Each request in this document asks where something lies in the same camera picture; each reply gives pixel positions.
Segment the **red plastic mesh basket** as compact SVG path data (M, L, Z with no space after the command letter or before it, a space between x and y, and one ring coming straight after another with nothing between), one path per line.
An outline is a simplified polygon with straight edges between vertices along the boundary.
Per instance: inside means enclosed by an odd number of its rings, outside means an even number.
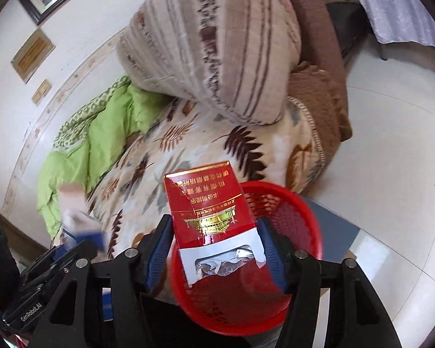
M241 186L254 217L268 217L295 248L322 258L320 226L301 196L263 181ZM185 314L199 326L227 336L252 336L276 328L284 322L291 300L274 285L268 267L258 268L254 261L227 277L211 276L188 286L176 244L172 246L169 277Z

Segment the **small gold wall plaque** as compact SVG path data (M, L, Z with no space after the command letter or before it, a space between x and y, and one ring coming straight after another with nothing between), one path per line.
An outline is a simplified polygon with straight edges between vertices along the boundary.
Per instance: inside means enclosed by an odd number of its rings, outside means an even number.
M50 89L52 88L52 84L45 79L41 85L36 89L35 93L32 96L32 102L33 104L39 104L41 99L45 97Z

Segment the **blue white small box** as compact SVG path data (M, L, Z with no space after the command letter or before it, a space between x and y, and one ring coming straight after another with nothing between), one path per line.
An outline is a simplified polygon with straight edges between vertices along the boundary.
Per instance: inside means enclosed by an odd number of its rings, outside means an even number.
M63 244L72 249L84 240L96 245L99 252L106 250L102 224L92 217L83 185L61 185L58 192Z

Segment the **leaf-patterned fleece blanket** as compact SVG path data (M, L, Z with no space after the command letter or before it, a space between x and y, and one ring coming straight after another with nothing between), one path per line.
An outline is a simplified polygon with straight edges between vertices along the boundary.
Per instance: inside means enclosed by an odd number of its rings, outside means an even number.
M175 100L132 144L108 136L105 119L91 129L97 140L90 158L104 145L121 147L88 197L108 258L138 244L169 212L163 183L169 173L229 161L239 182L271 182L300 193L328 163L313 114L293 97L270 126L233 123L199 104Z

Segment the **table with lilac cloth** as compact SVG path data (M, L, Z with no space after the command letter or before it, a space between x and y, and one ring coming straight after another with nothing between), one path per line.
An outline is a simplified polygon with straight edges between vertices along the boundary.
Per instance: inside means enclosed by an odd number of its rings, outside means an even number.
M415 42L435 48L435 13L421 0L359 0L380 46L380 57L387 59L385 46Z

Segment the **green quilt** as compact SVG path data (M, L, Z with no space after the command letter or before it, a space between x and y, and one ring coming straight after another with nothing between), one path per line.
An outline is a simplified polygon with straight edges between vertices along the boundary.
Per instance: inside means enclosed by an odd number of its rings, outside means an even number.
M127 138L146 133L171 101L137 88L124 75L63 123L37 183L37 212L51 238L61 226L59 187L76 183L91 193L124 153Z

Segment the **striped folded beige quilt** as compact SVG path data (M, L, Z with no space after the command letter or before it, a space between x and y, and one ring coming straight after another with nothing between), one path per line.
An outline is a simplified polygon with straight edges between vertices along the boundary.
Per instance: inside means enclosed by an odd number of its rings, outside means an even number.
M301 47L290 0L145 0L117 51L140 89L265 126L283 115Z

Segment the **brown fleece blanket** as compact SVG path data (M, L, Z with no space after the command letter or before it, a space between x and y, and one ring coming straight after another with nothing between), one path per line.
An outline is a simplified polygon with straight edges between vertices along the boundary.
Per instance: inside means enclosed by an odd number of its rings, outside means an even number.
M339 43L323 0L290 1L300 26L302 49L288 91L308 108L325 163L330 164L340 143L353 135Z

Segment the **red cigarette pack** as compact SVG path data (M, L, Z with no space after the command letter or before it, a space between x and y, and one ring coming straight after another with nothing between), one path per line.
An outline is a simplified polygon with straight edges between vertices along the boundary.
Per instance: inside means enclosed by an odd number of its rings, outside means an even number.
M266 263L256 221L229 161L176 171L164 185L188 286Z

